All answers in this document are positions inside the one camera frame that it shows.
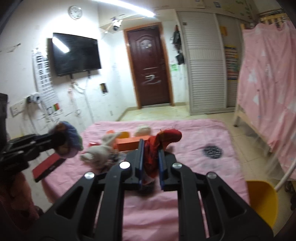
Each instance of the wooden door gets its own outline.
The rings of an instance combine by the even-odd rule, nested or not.
[[[127,32],[140,105],[170,103],[168,76],[158,26]]]

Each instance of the yellow chair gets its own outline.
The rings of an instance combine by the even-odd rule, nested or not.
[[[250,205],[256,213],[272,228],[278,215],[278,196],[266,181],[247,181]]]

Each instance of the wall socket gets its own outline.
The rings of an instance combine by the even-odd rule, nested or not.
[[[10,107],[10,111],[13,117],[25,110],[26,102],[27,98],[24,98]]]

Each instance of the bed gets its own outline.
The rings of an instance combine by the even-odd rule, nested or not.
[[[182,121],[137,121],[137,122],[98,122],[82,133],[83,146],[90,141],[99,141],[108,130],[134,133],[139,125],[148,125],[152,134],[164,129],[177,129],[182,139],[170,144],[176,159],[189,166],[194,172],[206,174],[216,172],[247,203],[248,191],[240,162],[233,148],[231,137],[224,124],[217,120]],[[203,154],[203,149],[216,145],[222,149],[219,159],[211,159]],[[59,168],[42,180],[51,202],[62,196],[85,172],[92,170],[79,160],[79,155],[66,160]],[[176,192],[162,192],[159,179],[153,195],[142,197],[135,192],[125,193],[123,240],[156,241],[178,240],[178,203]]]
[[[274,152],[283,171],[296,178],[296,29],[286,14],[261,18],[245,29],[234,126],[242,119]]]

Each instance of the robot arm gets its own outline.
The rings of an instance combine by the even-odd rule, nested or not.
[[[33,225],[30,241],[122,240],[125,190],[141,187],[144,141],[108,173],[87,172]],[[273,232],[258,214],[217,174],[197,174],[159,150],[160,184],[178,192],[179,240],[204,241],[205,228],[198,192],[206,213],[209,240],[272,240]],[[96,228],[96,211],[101,198]]]

